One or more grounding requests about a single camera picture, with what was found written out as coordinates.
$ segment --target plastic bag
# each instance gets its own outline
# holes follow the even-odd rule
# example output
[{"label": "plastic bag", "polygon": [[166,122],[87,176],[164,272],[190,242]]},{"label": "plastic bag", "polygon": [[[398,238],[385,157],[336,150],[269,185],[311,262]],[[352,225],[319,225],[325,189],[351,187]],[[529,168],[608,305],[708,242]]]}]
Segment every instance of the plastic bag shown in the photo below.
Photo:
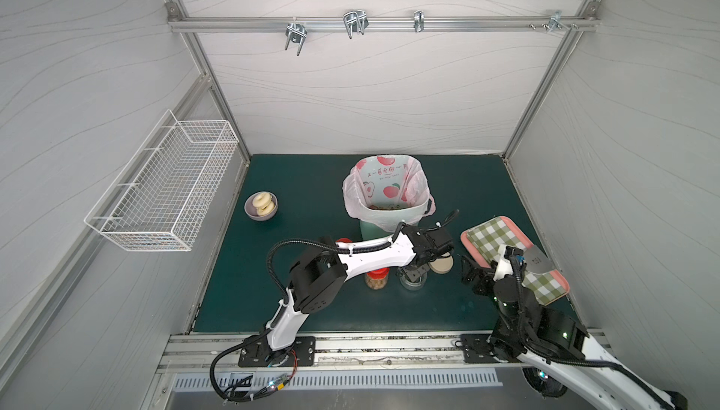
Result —
[{"label": "plastic bag", "polygon": [[409,155],[365,157],[343,181],[345,209],[385,232],[401,221],[417,224],[435,213],[427,181],[420,162]]}]

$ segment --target green checkered napkin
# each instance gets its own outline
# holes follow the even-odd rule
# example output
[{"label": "green checkered napkin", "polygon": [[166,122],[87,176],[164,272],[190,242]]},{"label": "green checkered napkin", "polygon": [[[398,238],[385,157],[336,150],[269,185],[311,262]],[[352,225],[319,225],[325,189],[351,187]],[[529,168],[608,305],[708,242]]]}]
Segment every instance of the green checkered napkin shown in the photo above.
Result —
[{"label": "green checkered napkin", "polygon": [[[467,238],[488,263],[500,258],[498,249],[501,244],[519,247],[522,250],[528,248],[513,234],[501,217],[493,218],[468,229]],[[567,293],[550,272],[534,274],[526,271],[523,285],[533,290],[535,297],[542,305],[550,304]]]}]

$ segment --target white wire basket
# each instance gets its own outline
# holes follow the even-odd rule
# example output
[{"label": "white wire basket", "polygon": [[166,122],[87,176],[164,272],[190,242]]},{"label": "white wire basket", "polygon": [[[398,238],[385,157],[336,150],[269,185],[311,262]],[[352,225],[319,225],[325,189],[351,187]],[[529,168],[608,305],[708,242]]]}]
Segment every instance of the white wire basket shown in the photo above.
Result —
[{"label": "white wire basket", "polygon": [[190,251],[238,145],[227,121],[167,114],[85,217],[126,251]]}]

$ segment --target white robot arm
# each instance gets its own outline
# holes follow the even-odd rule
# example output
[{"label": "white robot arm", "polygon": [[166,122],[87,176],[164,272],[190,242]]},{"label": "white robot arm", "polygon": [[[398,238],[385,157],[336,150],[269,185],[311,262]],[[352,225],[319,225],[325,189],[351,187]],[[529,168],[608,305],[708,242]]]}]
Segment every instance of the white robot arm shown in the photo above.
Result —
[{"label": "white robot arm", "polygon": [[[407,226],[410,230],[400,232],[397,236],[392,235],[386,238],[374,239],[359,243],[337,243],[339,250],[347,250],[347,254],[326,255],[330,258],[319,258],[311,250],[308,256],[313,257],[309,262],[303,262],[308,257],[301,258],[291,270],[291,284],[285,289],[288,296],[287,303],[282,299],[273,319],[268,321],[265,327],[270,329],[267,334],[267,343],[273,351],[282,350],[291,346],[295,341],[297,331],[300,330],[302,323],[311,313],[315,313],[327,306],[337,294],[339,285],[347,280],[366,272],[388,268],[391,266],[404,267],[412,261],[419,262],[424,260],[429,262],[435,260],[440,255],[447,253],[452,244],[445,240],[446,233],[438,233],[441,236],[433,237],[427,232],[421,232],[417,228]],[[371,253],[356,254],[358,250],[363,248],[381,247]],[[416,251],[420,253],[420,258],[416,259]],[[334,264],[339,262],[340,268],[333,271]],[[301,289],[297,289],[298,282],[307,282],[305,276],[310,276],[312,284],[319,284],[311,291],[312,284],[305,284]],[[306,302],[305,305],[298,302],[298,298]]]},{"label": "white robot arm", "polygon": [[[622,365],[607,352],[592,335],[584,340],[582,353],[586,359],[609,361]],[[517,359],[534,366],[545,378],[552,378],[573,390],[598,410],[662,410],[686,409],[676,405],[678,402],[670,394],[653,387],[642,380],[645,385],[658,395],[666,404],[663,406],[653,396],[633,380],[617,370],[610,368],[582,368],[548,362],[545,358],[531,351],[519,354]]]}]

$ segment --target bowl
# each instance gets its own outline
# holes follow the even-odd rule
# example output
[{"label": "bowl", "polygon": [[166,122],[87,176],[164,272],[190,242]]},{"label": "bowl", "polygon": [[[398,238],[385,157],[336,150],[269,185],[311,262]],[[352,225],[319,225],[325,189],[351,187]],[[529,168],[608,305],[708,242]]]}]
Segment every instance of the bowl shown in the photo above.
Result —
[{"label": "bowl", "polygon": [[247,213],[247,215],[250,217],[250,219],[254,219],[255,221],[266,221],[266,220],[274,217],[275,214],[277,213],[277,198],[275,197],[275,195],[273,193],[268,192],[268,193],[270,193],[270,199],[272,199],[272,201],[275,202],[275,208],[273,208],[272,211],[270,213],[268,213],[267,215],[265,215],[263,217],[258,217],[258,209],[253,207],[253,199],[255,198],[255,196],[257,196],[260,193],[263,193],[263,192],[258,191],[257,193],[253,193],[252,196],[247,198],[247,201],[245,201],[245,213]]}]

